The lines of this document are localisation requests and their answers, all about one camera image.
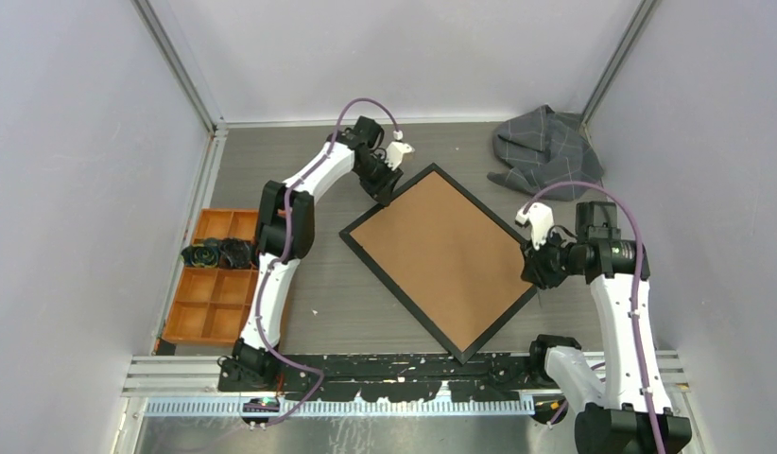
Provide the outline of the black picture frame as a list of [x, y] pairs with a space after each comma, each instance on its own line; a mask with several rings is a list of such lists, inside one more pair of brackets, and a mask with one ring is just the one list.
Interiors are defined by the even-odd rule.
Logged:
[[436, 164], [339, 233], [460, 363], [537, 293], [522, 280], [522, 236]]

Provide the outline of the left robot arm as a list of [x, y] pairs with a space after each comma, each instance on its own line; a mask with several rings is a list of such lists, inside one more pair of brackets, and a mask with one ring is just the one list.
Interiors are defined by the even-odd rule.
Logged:
[[285, 180], [265, 184], [255, 231], [254, 258], [259, 272], [248, 320], [233, 352], [220, 366], [253, 390], [269, 390], [278, 376], [277, 346], [287, 293], [301, 261], [315, 241], [316, 205], [343, 176], [353, 173], [362, 189], [386, 206], [403, 175], [401, 165], [414, 149], [399, 128], [383, 143], [384, 129], [373, 119], [335, 129], [312, 160]]

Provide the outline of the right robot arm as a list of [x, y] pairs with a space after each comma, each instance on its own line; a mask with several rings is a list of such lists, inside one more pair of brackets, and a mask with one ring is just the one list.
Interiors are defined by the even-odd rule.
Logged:
[[521, 208], [516, 223], [530, 230], [521, 277], [539, 289], [584, 278], [595, 302], [604, 349], [599, 376], [571, 337], [540, 335], [531, 343], [530, 381], [555, 384], [575, 414], [579, 453], [680, 453], [691, 422], [677, 414], [665, 389], [649, 319], [649, 267], [638, 237], [625, 239], [612, 202], [581, 202], [575, 231], [563, 230], [540, 202]]

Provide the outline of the grey checked cloth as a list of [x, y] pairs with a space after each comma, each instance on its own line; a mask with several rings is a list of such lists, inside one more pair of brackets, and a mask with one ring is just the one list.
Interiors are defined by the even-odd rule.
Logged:
[[554, 183], [601, 183], [605, 170], [580, 127], [580, 114], [548, 105], [501, 123], [492, 132], [492, 154], [506, 169], [487, 179], [529, 196]]

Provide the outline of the orange wooden divided tray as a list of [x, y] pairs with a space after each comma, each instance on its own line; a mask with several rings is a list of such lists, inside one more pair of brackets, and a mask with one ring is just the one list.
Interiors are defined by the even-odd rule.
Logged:
[[252, 243], [253, 267], [228, 270], [185, 267], [173, 290], [165, 316], [161, 343], [176, 345], [231, 346], [238, 339], [250, 314], [258, 279], [254, 264], [254, 242], [258, 212], [237, 209], [203, 209], [187, 244], [213, 238], [219, 243], [233, 237]]

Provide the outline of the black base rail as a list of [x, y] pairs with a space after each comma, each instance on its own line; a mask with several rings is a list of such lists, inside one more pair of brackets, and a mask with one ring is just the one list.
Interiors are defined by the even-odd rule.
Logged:
[[457, 403], [511, 401], [527, 390], [556, 390], [544, 367], [527, 354], [477, 353], [462, 364], [445, 354], [290, 355], [319, 376], [269, 359], [255, 372], [232, 356], [216, 360], [218, 389], [228, 393], [276, 393], [289, 401], [376, 403], [431, 401], [448, 390]]

